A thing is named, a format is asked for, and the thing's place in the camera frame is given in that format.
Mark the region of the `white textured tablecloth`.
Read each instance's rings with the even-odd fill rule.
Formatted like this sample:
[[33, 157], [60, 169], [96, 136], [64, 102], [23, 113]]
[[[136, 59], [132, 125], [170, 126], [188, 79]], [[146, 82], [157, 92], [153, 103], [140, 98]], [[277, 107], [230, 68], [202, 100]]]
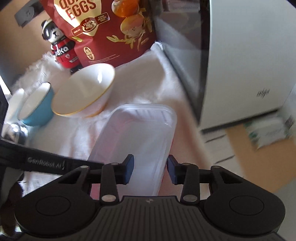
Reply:
[[[111, 113], [125, 104], [161, 104], [172, 108], [177, 114], [177, 124], [169, 155], [179, 163], [195, 164], [200, 169], [210, 168], [184, 89], [157, 44], [139, 58], [116, 67], [112, 92], [101, 113], [90, 118], [54, 115], [45, 126], [29, 128], [28, 147], [89, 161]], [[182, 185], [171, 182], [165, 165], [158, 196], [180, 197], [181, 192]]]

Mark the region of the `blue ceramic bowl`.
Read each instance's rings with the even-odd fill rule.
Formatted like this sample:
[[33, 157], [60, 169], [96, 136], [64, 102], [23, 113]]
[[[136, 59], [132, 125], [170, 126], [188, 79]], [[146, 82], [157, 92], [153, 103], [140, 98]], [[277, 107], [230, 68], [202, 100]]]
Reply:
[[27, 126], [44, 126], [53, 117], [51, 103], [54, 96], [49, 82], [40, 84], [25, 100], [18, 120]]

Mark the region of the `white bowl orange pattern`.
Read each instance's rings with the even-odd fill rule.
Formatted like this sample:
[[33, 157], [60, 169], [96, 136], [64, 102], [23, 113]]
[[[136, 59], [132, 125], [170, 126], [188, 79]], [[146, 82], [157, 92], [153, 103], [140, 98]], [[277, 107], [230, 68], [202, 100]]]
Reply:
[[4, 119], [5, 123], [13, 123], [14, 121], [17, 121], [18, 113], [22, 108], [22, 105], [25, 101], [25, 91], [20, 88], [18, 89], [10, 98], [8, 101], [8, 110], [6, 112], [6, 117]]

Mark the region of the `brown cardboard sheet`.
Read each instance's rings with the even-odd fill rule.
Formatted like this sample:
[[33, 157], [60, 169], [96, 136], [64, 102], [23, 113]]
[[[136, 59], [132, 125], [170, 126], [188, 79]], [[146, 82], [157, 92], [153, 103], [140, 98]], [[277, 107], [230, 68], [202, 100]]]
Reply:
[[292, 138], [255, 149], [243, 125], [226, 129], [244, 178], [276, 192], [295, 179], [295, 142]]

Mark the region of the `red quail eggs bag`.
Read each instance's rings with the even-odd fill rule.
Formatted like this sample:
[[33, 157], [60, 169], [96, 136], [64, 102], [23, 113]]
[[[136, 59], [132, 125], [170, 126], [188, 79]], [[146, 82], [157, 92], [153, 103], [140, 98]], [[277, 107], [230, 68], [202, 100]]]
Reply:
[[117, 67], [156, 40], [148, 1], [41, 1], [57, 27], [75, 42], [82, 66]]

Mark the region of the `white printed plastic bag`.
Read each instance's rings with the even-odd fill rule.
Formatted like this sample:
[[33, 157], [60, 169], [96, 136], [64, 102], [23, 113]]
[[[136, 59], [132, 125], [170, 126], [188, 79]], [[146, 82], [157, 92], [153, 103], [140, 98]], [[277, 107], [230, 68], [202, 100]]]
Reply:
[[255, 150], [286, 140], [292, 136], [283, 118], [278, 114], [246, 122], [244, 128]]

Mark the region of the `black wall socket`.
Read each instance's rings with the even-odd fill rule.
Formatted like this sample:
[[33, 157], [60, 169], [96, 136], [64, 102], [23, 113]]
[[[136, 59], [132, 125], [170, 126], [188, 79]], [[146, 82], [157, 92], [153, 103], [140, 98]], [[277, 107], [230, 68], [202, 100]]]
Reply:
[[39, 0], [30, 0], [15, 13], [14, 17], [18, 26], [23, 28], [43, 11], [44, 7]]

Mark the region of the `white appliance with glass door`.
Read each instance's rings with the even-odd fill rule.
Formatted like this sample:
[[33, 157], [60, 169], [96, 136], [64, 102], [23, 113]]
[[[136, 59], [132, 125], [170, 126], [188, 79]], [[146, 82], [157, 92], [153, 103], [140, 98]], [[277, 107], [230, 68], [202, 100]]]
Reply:
[[151, 1], [202, 130], [271, 113], [295, 85], [295, 1]]

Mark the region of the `panda figurine red shirt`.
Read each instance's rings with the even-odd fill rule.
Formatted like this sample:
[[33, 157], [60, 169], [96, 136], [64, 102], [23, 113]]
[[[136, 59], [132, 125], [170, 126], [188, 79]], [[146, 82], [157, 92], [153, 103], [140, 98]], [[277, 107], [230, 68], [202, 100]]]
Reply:
[[70, 40], [53, 22], [52, 19], [44, 20], [41, 23], [42, 37], [50, 42], [51, 52], [56, 56], [57, 61], [71, 74], [82, 68], [82, 64], [74, 50], [75, 42]]

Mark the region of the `clear plastic container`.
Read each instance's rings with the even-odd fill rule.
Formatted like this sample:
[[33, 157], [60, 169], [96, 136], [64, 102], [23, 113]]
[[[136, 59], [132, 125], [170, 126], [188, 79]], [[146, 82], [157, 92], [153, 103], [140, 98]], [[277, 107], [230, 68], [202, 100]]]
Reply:
[[177, 114], [169, 106], [121, 105], [111, 113], [88, 160], [121, 163], [132, 154], [132, 176], [127, 185], [118, 185], [119, 197], [157, 196], [176, 124]]

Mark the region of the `white bowl gold rim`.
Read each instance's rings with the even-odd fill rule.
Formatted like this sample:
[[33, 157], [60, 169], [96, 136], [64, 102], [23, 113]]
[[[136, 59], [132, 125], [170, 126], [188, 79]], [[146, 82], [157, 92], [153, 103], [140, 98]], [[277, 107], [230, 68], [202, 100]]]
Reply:
[[112, 92], [115, 68], [106, 63], [84, 67], [55, 93], [53, 113], [67, 118], [89, 118], [101, 113]]

